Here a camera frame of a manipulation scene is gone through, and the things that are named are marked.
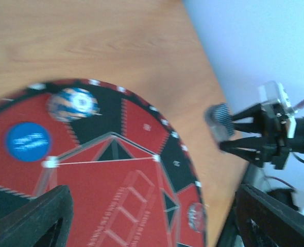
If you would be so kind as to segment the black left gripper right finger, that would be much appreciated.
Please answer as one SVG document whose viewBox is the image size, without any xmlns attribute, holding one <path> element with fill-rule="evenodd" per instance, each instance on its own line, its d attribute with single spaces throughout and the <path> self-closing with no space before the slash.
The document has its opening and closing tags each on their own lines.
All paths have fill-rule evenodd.
<svg viewBox="0 0 304 247">
<path fill-rule="evenodd" d="M 304 215 L 247 184 L 235 199 L 244 246 L 304 246 Z"/>
</svg>

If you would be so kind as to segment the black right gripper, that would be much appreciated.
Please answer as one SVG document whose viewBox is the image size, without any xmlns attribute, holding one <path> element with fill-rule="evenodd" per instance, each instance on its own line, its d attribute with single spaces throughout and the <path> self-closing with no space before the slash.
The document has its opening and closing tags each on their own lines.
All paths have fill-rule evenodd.
<svg viewBox="0 0 304 247">
<path fill-rule="evenodd" d="M 265 106 L 271 117 L 271 129 L 267 137 L 245 137 L 220 142 L 220 150 L 236 155 L 249 163 L 263 167 L 265 162 L 274 165 L 276 170 L 284 169 L 290 154 L 304 164 L 298 154 L 304 154 L 304 117 L 295 117 L 295 109 L 280 103 Z M 262 104 L 257 103 L 235 115 L 232 122 L 244 118 L 253 118 L 250 123 L 234 123 L 235 129 L 263 129 L 264 119 Z"/>
</svg>

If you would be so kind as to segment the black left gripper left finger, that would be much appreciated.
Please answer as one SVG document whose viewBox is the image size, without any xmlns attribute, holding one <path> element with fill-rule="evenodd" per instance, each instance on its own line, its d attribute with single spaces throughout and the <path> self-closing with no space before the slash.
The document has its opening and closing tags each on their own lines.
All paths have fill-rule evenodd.
<svg viewBox="0 0 304 247">
<path fill-rule="evenodd" d="M 72 220 L 66 185 L 38 197 L 0 186 L 0 246 L 66 246 Z"/>
</svg>

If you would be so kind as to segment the clear dealer button disc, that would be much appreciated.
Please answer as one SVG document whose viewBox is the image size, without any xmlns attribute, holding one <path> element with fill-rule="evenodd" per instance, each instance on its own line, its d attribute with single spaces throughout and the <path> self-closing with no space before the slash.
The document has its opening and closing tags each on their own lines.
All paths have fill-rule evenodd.
<svg viewBox="0 0 304 247">
<path fill-rule="evenodd" d="M 194 202 L 187 211 L 188 225 L 195 232 L 202 233 L 206 228 L 206 211 L 199 202 Z"/>
</svg>

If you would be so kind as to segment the blue small blind button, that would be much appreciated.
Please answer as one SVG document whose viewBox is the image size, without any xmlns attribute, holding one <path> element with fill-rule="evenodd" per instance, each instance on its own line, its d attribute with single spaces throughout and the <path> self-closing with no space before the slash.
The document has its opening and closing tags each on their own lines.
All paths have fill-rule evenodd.
<svg viewBox="0 0 304 247">
<path fill-rule="evenodd" d="M 45 158 L 53 145 L 49 131 L 34 122 L 12 125 L 5 134 L 4 145 L 8 153 L 23 162 L 36 162 Z"/>
</svg>

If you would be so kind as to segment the blue orange ten chip stack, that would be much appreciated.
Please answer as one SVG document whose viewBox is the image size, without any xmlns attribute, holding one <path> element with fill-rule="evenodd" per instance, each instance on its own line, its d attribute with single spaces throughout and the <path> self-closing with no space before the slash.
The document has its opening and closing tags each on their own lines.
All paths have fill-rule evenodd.
<svg viewBox="0 0 304 247">
<path fill-rule="evenodd" d="M 88 90 L 78 87 L 67 87 L 50 96 L 47 111 L 60 122 L 101 115 L 97 99 Z"/>
</svg>

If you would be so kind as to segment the blue playing card deck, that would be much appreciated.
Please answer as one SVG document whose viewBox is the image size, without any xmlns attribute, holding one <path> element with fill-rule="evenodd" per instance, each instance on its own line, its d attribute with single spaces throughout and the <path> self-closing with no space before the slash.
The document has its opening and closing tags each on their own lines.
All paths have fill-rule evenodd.
<svg viewBox="0 0 304 247">
<path fill-rule="evenodd" d="M 225 103 L 210 106 L 205 111 L 205 121 L 217 144 L 229 141 L 235 135 L 234 124 Z"/>
</svg>

